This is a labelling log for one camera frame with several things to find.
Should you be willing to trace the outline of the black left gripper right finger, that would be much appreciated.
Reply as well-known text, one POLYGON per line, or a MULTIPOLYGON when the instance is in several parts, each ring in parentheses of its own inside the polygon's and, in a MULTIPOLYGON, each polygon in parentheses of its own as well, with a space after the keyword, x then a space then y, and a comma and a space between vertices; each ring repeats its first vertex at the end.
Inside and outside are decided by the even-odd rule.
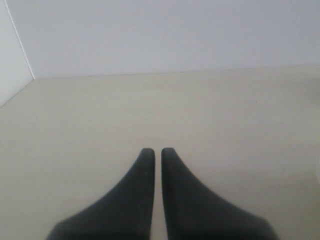
POLYGON ((176 150, 161 151, 162 199, 170 240, 274 240, 276 232, 207 188, 176 150))

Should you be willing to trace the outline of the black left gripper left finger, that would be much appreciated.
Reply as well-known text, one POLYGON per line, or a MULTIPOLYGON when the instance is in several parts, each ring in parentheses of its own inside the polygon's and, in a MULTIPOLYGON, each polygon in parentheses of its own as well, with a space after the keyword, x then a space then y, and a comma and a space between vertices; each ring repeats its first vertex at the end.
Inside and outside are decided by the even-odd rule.
POLYGON ((149 240, 155 194, 155 152, 143 148, 106 195, 57 223, 49 240, 149 240))

